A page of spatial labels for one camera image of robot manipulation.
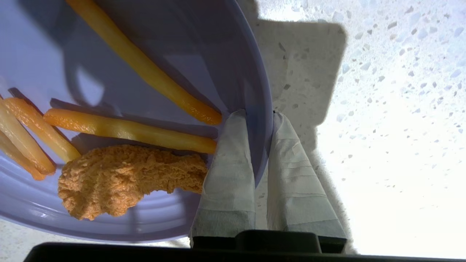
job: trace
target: countertop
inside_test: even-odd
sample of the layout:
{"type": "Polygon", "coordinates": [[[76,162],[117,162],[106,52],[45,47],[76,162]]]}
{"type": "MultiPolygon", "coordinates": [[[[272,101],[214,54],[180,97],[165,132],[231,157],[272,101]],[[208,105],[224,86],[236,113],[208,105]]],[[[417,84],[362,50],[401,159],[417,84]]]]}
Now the countertop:
{"type": "MultiPolygon", "coordinates": [[[[466,258],[466,2],[239,3],[274,109],[301,138],[348,233],[347,251],[466,258]]],[[[79,240],[0,221],[0,261],[22,261],[45,241],[79,240]]]]}

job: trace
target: lavender plate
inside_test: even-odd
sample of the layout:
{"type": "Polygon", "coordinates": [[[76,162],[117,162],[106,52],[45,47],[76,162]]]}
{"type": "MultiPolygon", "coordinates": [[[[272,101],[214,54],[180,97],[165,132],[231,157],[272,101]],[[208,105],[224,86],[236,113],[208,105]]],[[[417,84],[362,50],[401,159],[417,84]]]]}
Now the lavender plate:
{"type": "MultiPolygon", "coordinates": [[[[245,108],[256,184],[267,161],[272,104],[251,30],[232,0],[97,0],[122,31],[198,99],[229,112],[245,108]]],[[[89,110],[216,138],[207,126],[148,86],[64,0],[0,1],[0,93],[25,96],[39,110],[89,110]]],[[[129,143],[61,130],[82,152],[129,143]]],[[[63,162],[45,181],[0,154],[0,217],[75,238],[165,241],[186,236],[199,195],[154,192],[121,217],[78,221],[57,196],[63,162]]]]}

